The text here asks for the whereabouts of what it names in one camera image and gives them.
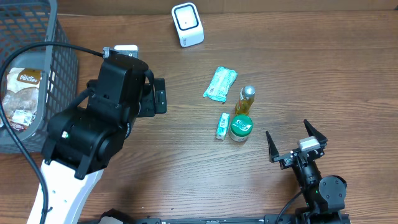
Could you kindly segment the yellow liquid bottle grey cap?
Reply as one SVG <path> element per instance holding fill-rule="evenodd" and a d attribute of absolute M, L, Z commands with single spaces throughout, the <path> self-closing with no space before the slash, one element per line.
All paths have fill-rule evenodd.
<path fill-rule="evenodd" d="M 239 100 L 235 106 L 235 114 L 249 114 L 249 109 L 251 105 L 254 103 L 255 98 L 255 87 L 252 85 L 247 85 L 243 87 L 239 93 Z"/>

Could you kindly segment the brown white snack bag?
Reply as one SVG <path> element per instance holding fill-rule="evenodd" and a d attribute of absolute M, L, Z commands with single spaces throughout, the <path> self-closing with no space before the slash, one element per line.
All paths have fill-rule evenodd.
<path fill-rule="evenodd" d="M 41 73 L 39 69 L 14 67 L 6 76 L 7 90 L 2 106 L 17 132 L 25 131 L 36 117 Z"/>

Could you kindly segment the teal snack packet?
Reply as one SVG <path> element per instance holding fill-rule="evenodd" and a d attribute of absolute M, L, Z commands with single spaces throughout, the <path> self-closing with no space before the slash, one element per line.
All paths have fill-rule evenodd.
<path fill-rule="evenodd" d="M 218 67 L 213 78 L 203 94 L 204 98 L 225 103 L 229 89 L 236 80 L 238 73 L 225 67 Z"/>

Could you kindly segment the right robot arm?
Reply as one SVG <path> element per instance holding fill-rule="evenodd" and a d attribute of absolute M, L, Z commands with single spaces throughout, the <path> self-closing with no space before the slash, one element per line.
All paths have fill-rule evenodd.
<path fill-rule="evenodd" d="M 308 137 L 298 141 L 298 148 L 280 155 L 269 132 L 269 161 L 278 162 L 281 169 L 291 168 L 300 188 L 277 215 L 265 215 L 265 223 L 350 224 L 345 208 L 347 183 L 338 175 L 321 176 L 315 163 L 325 155 L 327 137 L 308 120 L 303 121 Z"/>

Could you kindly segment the green lid white jar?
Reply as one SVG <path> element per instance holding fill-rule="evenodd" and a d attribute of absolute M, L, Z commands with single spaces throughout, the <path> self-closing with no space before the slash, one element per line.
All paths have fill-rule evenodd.
<path fill-rule="evenodd" d="M 243 142 L 249 137 L 252 129 L 252 119 L 245 114 L 239 114 L 235 116 L 231 122 L 229 136 L 236 142 Z"/>

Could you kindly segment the Kleenex tissue pack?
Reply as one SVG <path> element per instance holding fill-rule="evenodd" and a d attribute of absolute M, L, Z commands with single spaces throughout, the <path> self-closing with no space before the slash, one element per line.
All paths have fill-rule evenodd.
<path fill-rule="evenodd" d="M 221 114 L 220 119 L 218 121 L 218 127 L 216 130 L 216 138 L 217 139 L 219 139 L 219 140 L 225 139 L 226 134 L 228 132 L 229 119 L 230 119 L 230 114 L 228 114 L 228 113 Z"/>

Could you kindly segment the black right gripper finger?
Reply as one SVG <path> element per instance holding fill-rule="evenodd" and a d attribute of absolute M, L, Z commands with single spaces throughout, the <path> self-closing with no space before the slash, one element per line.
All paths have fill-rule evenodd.
<path fill-rule="evenodd" d="M 268 143 L 268 152 L 269 152 L 269 161 L 275 162 L 275 159 L 279 157 L 279 152 L 274 144 L 274 141 L 268 131 L 266 131 L 267 143 Z"/>
<path fill-rule="evenodd" d="M 303 121 L 305 128 L 307 130 L 308 136 L 309 137 L 315 137 L 317 139 L 317 141 L 320 143 L 320 145 L 327 145 L 327 137 L 324 136 L 321 132 L 319 132 L 318 130 L 316 130 L 311 124 L 310 122 L 305 119 Z"/>

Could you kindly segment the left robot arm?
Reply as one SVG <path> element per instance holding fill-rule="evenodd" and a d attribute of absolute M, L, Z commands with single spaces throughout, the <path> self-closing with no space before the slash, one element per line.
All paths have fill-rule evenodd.
<path fill-rule="evenodd" d="M 37 192 L 28 223 L 77 223 L 88 196 L 122 148 L 136 118 L 167 111 L 165 80 L 139 60 L 136 45 L 104 48 L 96 80 L 51 117 L 41 154 L 48 204 Z"/>

